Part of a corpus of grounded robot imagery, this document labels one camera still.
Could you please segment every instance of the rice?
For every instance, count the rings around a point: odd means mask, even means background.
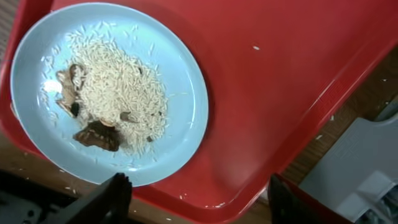
[[[85,69],[84,74],[73,78],[74,84],[79,84],[77,80],[84,82],[77,90],[80,125],[100,118],[113,123],[123,137],[122,147],[142,154],[147,138],[160,138],[166,124],[167,100],[155,71],[117,48],[114,40],[77,38],[71,49],[72,62]],[[131,112],[137,122],[121,121],[121,112]]]

